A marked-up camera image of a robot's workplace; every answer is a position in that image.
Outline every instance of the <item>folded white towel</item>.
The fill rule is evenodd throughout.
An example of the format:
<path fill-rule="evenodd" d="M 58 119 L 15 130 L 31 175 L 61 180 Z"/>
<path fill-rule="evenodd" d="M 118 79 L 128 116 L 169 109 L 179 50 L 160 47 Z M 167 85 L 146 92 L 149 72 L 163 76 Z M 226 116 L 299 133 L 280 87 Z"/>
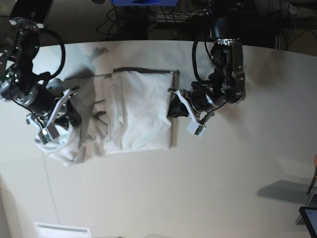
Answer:
<path fill-rule="evenodd" d="M 79 85 L 72 103 L 81 128 L 58 127 L 60 137 L 39 148 L 66 166 L 112 153 L 170 149 L 172 125 L 167 118 L 172 73 L 116 72 L 67 81 Z M 104 111 L 100 119 L 93 117 Z"/>

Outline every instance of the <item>white cloth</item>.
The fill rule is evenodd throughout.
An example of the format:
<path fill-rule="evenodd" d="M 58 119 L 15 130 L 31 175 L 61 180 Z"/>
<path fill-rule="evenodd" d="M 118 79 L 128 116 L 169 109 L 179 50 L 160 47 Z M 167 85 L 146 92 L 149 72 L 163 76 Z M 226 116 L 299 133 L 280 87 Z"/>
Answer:
<path fill-rule="evenodd" d="M 72 166 L 107 154 L 171 148 L 172 126 L 167 118 L 171 94 L 167 90 L 173 86 L 172 73 L 124 71 L 65 84 L 80 86 L 72 103 L 82 125 L 69 130 L 57 126 L 60 136 L 46 145 L 36 140 L 51 158 Z M 100 111 L 106 114 L 94 118 Z"/>

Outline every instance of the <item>blue object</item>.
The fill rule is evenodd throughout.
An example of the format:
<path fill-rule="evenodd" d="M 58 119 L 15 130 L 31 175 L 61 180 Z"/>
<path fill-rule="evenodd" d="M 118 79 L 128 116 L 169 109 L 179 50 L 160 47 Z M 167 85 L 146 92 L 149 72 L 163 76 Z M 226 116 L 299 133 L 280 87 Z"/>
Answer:
<path fill-rule="evenodd" d="M 178 0 L 111 0 L 117 6 L 176 6 Z"/>

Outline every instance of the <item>white vent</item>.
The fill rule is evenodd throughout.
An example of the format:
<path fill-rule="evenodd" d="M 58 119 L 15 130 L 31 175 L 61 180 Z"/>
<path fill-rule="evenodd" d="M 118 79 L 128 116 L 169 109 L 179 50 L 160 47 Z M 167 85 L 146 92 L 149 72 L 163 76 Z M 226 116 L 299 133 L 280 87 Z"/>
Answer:
<path fill-rule="evenodd" d="M 92 238 L 89 228 L 34 223 L 39 238 Z"/>

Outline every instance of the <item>white table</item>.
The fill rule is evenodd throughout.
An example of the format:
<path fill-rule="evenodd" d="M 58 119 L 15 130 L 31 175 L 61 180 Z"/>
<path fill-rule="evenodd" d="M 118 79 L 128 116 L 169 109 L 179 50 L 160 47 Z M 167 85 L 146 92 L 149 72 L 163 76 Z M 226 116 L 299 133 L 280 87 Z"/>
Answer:
<path fill-rule="evenodd" d="M 107 52 L 92 57 L 103 48 Z M 59 77 L 122 66 L 179 69 L 180 88 L 189 88 L 191 48 L 192 42 L 175 41 L 67 45 Z M 213 72 L 203 44 L 197 59 L 201 76 Z M 53 72 L 59 60 L 58 46 L 41 48 L 34 71 Z M 317 58 L 245 46 L 244 67 L 246 100 L 219 110 L 202 139 L 188 133 L 189 120 L 181 118 L 170 151 L 113 155 L 71 168 L 45 157 L 52 194 L 26 112 L 1 103 L 0 176 L 13 237 L 34 236 L 33 222 L 89 227 L 96 238 L 309 237 L 295 220 L 317 152 Z"/>

